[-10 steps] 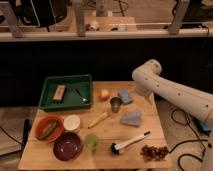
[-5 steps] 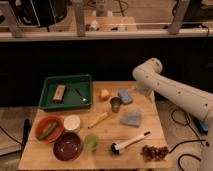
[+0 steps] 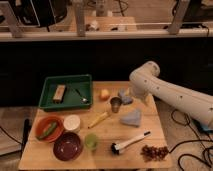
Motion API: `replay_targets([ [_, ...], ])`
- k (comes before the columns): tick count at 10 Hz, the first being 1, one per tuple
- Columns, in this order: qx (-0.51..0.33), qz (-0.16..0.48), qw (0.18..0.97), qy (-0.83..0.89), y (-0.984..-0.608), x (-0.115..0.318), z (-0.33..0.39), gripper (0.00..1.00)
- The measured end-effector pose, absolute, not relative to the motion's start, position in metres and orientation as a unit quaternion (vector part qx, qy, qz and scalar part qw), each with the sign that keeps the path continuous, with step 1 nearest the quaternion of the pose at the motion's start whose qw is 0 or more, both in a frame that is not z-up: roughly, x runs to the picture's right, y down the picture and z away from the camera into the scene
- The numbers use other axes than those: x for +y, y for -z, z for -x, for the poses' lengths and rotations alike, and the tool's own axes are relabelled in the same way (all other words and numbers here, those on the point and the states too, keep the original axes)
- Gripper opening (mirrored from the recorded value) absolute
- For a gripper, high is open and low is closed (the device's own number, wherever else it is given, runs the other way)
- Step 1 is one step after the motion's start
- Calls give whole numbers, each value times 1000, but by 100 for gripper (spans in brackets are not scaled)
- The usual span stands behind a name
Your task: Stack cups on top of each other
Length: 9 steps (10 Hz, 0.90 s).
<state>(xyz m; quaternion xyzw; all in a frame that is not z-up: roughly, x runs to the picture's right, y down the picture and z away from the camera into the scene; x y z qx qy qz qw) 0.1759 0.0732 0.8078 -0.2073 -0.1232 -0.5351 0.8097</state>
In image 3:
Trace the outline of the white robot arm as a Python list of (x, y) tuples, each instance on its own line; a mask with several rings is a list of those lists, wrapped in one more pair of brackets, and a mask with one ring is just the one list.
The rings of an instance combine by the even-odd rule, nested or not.
[(129, 76), (130, 92), (140, 99), (152, 94), (213, 129), (213, 96), (161, 80), (159, 74), (157, 63), (144, 63)]

